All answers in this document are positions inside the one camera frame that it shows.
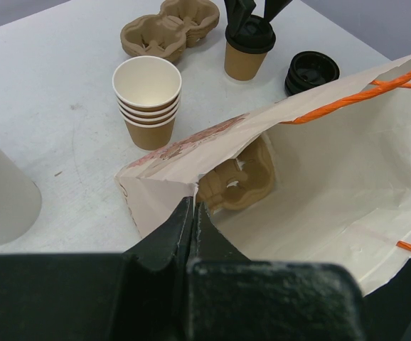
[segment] paper bag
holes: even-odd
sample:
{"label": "paper bag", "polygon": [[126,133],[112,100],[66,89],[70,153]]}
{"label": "paper bag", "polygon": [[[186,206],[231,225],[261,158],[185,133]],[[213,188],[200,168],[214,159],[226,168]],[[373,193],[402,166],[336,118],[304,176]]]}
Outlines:
{"label": "paper bag", "polygon": [[411,56],[235,117],[123,168],[115,180],[141,235],[258,136],[275,184],[244,210],[216,212],[217,228],[251,259],[341,264],[364,293],[387,283],[411,257],[396,247],[411,243]]}

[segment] black lid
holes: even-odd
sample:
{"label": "black lid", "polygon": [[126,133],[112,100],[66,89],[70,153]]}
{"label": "black lid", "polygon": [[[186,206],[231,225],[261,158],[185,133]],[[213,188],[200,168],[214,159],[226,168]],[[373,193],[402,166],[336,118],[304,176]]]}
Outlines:
{"label": "black lid", "polygon": [[300,52],[292,58],[284,88],[288,95],[313,89],[340,77],[338,65],[316,51]]}
{"label": "black lid", "polygon": [[260,54],[273,49],[275,33],[269,21],[252,14],[240,27],[239,31],[231,36],[230,27],[226,27],[225,37],[228,43],[244,53]]}

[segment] white table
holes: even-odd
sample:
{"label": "white table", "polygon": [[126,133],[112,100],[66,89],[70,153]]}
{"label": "white table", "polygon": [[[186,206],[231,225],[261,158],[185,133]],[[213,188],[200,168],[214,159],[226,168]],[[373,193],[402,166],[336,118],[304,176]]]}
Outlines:
{"label": "white table", "polygon": [[[284,76],[300,51],[331,56],[343,76],[387,61],[294,0],[272,22],[277,43],[257,77],[236,84],[223,70],[226,15],[216,2],[220,24],[177,63],[183,92],[172,141],[284,98]],[[157,13],[160,3],[72,0],[0,27],[0,148],[43,194],[38,221],[0,252],[123,251],[139,241],[112,178],[145,152],[119,117],[111,76],[128,58],[123,25]]]}

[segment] cup rim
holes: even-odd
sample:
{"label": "cup rim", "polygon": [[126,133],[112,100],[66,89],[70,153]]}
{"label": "cup rim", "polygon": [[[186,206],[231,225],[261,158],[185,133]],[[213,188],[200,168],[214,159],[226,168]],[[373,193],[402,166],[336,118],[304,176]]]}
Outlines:
{"label": "cup rim", "polygon": [[167,119],[164,122],[157,123],[157,124],[140,124],[140,123],[137,123],[137,122],[133,122],[131,119],[129,119],[128,117],[126,117],[125,115],[122,114],[122,117],[126,122],[128,122],[128,123],[130,123],[134,126],[138,126],[139,128],[159,128],[160,126],[164,126],[164,125],[170,123],[173,119],[176,118],[176,116],[177,116],[177,112],[174,112],[174,114],[171,116],[171,118]]}
{"label": "cup rim", "polygon": [[129,119],[135,119],[136,121],[142,121],[142,122],[154,122],[154,121],[159,121],[160,119],[165,119],[166,117],[169,117],[171,115],[174,115],[178,110],[178,105],[179,105],[179,103],[177,103],[177,105],[174,108],[172,108],[172,110],[170,110],[166,115],[159,116],[159,117],[153,117],[153,118],[150,118],[150,119],[145,119],[145,118],[142,118],[142,117],[131,115],[131,114],[125,112],[125,108],[122,108],[120,105],[119,105],[119,110],[123,115],[125,115]]}
{"label": "cup rim", "polygon": [[[127,64],[127,63],[130,63],[132,60],[136,60],[136,59],[140,59],[140,58],[157,59],[157,60],[162,61],[163,63],[169,64],[170,67],[173,67],[173,68],[176,70],[177,75],[178,75],[178,78],[180,79],[180,82],[179,82],[179,84],[178,84],[178,89],[176,90],[176,93],[175,93],[173,96],[171,96],[167,101],[164,101],[164,102],[161,102],[161,103],[157,103],[157,104],[155,104],[155,105],[137,104],[137,103],[133,103],[133,102],[131,102],[131,101],[123,98],[123,96],[121,96],[121,95],[118,93],[118,91],[115,89],[114,79],[115,79],[115,75],[117,74],[117,72],[119,71],[119,69],[120,69],[121,67],[123,67],[123,65],[125,65],[125,64]],[[116,68],[115,71],[114,71],[114,74],[112,75],[112,89],[114,89],[114,93],[117,95],[117,97],[118,97],[122,102],[124,102],[124,103],[125,103],[125,102],[128,102],[130,105],[132,105],[132,106],[134,106],[134,107],[140,107],[140,108],[149,109],[149,108],[160,107],[160,106],[162,106],[162,105],[165,105],[165,104],[169,103],[170,101],[172,101],[174,98],[176,98],[176,96],[180,93],[181,88],[182,88],[182,75],[181,75],[180,71],[178,70],[178,68],[177,68],[173,63],[171,63],[171,62],[169,62],[169,61],[167,61],[167,60],[165,60],[165,59],[163,59],[163,58],[156,57],[156,56],[154,56],[154,55],[140,55],[140,56],[138,56],[138,57],[133,57],[133,58],[130,58],[130,59],[128,59],[128,60],[125,60],[122,64],[120,64],[119,66],[117,66],[117,68]]]}
{"label": "cup rim", "polygon": [[170,112],[179,102],[180,102],[180,93],[178,94],[177,98],[174,100],[174,102],[169,107],[158,110],[156,112],[140,112],[139,110],[135,110],[135,109],[128,107],[119,97],[117,97],[118,105],[121,106],[126,111],[128,111],[130,114],[135,114],[139,116],[148,116],[148,117],[162,115],[164,114],[164,112]]}

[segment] gray background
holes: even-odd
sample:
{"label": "gray background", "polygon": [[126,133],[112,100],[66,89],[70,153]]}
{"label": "gray background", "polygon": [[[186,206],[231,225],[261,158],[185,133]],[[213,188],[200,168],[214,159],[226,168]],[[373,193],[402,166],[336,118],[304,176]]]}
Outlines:
{"label": "gray background", "polygon": [[[0,0],[0,25],[66,1]],[[411,0],[304,0],[304,2],[390,59],[411,53]]]}

